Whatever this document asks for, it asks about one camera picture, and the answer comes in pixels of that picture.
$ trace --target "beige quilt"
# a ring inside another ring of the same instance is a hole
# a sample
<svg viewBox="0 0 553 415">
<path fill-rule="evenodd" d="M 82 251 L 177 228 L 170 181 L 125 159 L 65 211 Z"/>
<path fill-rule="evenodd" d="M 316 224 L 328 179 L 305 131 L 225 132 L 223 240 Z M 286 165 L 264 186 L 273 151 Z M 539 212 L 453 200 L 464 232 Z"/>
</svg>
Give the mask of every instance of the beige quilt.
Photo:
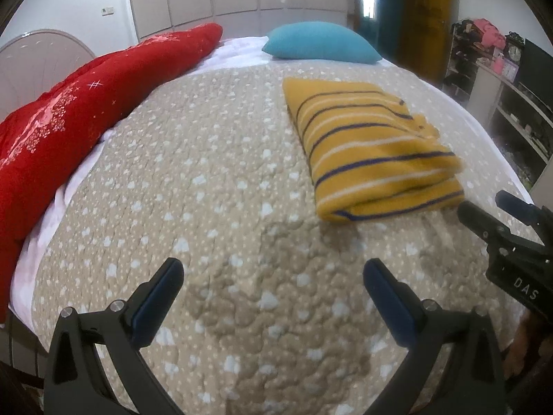
<svg viewBox="0 0 553 415">
<path fill-rule="evenodd" d="M 363 288 L 371 257 L 420 298 L 485 305 L 506 344 L 521 308 L 486 280 L 485 244 L 454 211 L 342 225 L 316 217 L 285 76 L 368 81 L 400 96 L 465 161 L 467 197 L 531 236 L 494 205 L 501 189 L 519 195 L 505 164 L 405 70 L 309 61 L 184 76 L 116 128 L 71 201 L 34 291 L 46 348 L 63 307 L 128 298 L 169 256 L 183 262 L 185 283 L 142 354 L 189 415 L 362 414 L 405 356 Z"/>
</svg>

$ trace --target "yellow garment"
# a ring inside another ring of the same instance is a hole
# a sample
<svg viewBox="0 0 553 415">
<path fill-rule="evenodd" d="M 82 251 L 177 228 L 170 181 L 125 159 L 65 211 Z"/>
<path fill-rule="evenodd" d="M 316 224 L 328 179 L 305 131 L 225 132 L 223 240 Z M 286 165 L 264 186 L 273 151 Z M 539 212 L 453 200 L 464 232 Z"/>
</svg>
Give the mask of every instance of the yellow garment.
<svg viewBox="0 0 553 415">
<path fill-rule="evenodd" d="M 460 159 L 401 99 L 367 83 L 286 78 L 283 88 L 322 219 L 375 220 L 463 200 Z"/>
</svg>

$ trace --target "teal pillow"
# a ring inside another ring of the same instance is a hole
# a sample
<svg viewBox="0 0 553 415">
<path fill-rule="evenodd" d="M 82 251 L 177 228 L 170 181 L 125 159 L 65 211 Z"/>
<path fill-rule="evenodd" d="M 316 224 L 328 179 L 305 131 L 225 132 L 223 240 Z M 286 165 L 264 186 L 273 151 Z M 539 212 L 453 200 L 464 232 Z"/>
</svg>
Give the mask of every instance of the teal pillow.
<svg viewBox="0 0 553 415">
<path fill-rule="evenodd" d="M 282 59 L 328 59 L 375 64 L 381 55 L 363 37 L 334 23 L 309 21 L 269 33 L 263 51 Z"/>
</svg>

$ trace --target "black screen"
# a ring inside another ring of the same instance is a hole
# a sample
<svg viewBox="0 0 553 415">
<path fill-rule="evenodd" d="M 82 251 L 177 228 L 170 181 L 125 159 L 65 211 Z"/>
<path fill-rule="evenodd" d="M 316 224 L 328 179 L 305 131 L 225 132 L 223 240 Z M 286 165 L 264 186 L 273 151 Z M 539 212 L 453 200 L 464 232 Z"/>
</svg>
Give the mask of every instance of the black screen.
<svg viewBox="0 0 553 415">
<path fill-rule="evenodd" d="M 553 108 L 553 57 L 526 40 L 516 82 Z"/>
</svg>

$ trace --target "red blanket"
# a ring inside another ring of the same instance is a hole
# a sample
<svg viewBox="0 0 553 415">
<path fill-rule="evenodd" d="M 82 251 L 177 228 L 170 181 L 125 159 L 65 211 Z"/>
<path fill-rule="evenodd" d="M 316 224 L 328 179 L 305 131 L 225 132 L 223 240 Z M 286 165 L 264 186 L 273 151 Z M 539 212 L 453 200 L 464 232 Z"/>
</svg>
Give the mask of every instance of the red blanket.
<svg viewBox="0 0 553 415">
<path fill-rule="evenodd" d="M 160 34 L 94 59 L 0 124 L 0 323 L 26 236 L 100 136 L 207 56 L 222 28 Z"/>
</svg>

